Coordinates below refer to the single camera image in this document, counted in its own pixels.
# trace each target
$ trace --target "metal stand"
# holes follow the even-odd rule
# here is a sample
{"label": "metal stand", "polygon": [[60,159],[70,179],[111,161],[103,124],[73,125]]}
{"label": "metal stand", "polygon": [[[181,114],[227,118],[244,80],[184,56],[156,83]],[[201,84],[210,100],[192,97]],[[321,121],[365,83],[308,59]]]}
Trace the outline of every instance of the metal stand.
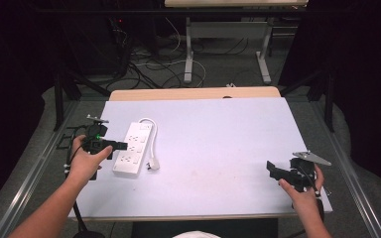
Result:
{"label": "metal stand", "polygon": [[318,101],[323,93],[326,95],[324,104],[324,122],[329,131],[333,133],[334,130],[332,125],[332,109],[335,79],[331,71],[326,72],[325,70],[316,70],[307,77],[304,77],[281,90],[281,96],[284,97],[290,92],[309,82],[313,84],[308,92],[309,101]]}

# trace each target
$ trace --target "hand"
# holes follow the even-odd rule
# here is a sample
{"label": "hand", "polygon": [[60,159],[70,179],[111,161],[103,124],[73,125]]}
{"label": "hand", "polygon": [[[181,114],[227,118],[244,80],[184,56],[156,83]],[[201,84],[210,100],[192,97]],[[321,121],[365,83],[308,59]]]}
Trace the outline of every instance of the hand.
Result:
{"label": "hand", "polygon": [[[321,169],[317,165],[315,165],[315,171],[317,172],[317,179],[315,184],[317,190],[320,191],[324,182],[324,177]],[[315,191],[312,187],[310,187],[305,192],[298,192],[284,179],[279,180],[279,185],[292,199],[293,207],[299,214],[302,222],[305,219],[310,219],[310,217],[319,215],[318,202],[315,196]]]}
{"label": "hand", "polygon": [[72,154],[76,153],[73,155],[69,176],[67,177],[67,180],[73,181],[82,187],[88,183],[89,179],[91,179],[97,171],[100,163],[106,159],[113,150],[111,146],[108,146],[98,154],[91,155],[81,146],[84,139],[85,136],[80,135],[72,142]]}

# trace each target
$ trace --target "desk leg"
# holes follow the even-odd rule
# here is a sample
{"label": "desk leg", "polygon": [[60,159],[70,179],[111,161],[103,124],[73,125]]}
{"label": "desk leg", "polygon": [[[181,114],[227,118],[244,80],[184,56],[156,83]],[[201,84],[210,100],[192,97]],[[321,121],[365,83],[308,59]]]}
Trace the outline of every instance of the desk leg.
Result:
{"label": "desk leg", "polygon": [[271,84],[271,77],[268,71],[267,63],[265,62],[265,54],[268,51],[268,45],[271,38],[272,27],[274,24],[274,18],[268,19],[267,29],[265,31],[265,37],[262,44],[261,52],[256,53],[256,59],[259,63],[259,69],[261,70],[262,79],[265,84]]}
{"label": "desk leg", "polygon": [[185,83],[191,83],[193,52],[191,50],[191,19],[187,17],[187,63],[185,65]]}

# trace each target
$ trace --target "white power strip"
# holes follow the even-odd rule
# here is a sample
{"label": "white power strip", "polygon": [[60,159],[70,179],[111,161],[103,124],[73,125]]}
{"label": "white power strip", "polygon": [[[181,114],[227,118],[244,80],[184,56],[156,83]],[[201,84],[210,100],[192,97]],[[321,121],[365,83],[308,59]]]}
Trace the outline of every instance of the white power strip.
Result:
{"label": "white power strip", "polygon": [[128,149],[119,151],[113,166],[113,171],[117,175],[135,176],[138,174],[152,128],[153,125],[149,123],[131,123],[124,141],[128,143]]}

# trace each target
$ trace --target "black backdrop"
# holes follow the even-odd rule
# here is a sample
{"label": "black backdrop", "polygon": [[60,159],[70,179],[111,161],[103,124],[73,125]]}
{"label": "black backdrop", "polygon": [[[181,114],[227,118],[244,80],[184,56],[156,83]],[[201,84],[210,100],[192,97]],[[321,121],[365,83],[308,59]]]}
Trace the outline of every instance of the black backdrop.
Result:
{"label": "black backdrop", "polygon": [[42,93],[53,86],[33,24],[18,1],[0,1],[0,189],[38,125]]}
{"label": "black backdrop", "polygon": [[311,0],[308,8],[352,8],[350,18],[303,19],[283,68],[289,85],[329,60],[335,103],[351,135],[351,158],[381,177],[381,0]]}

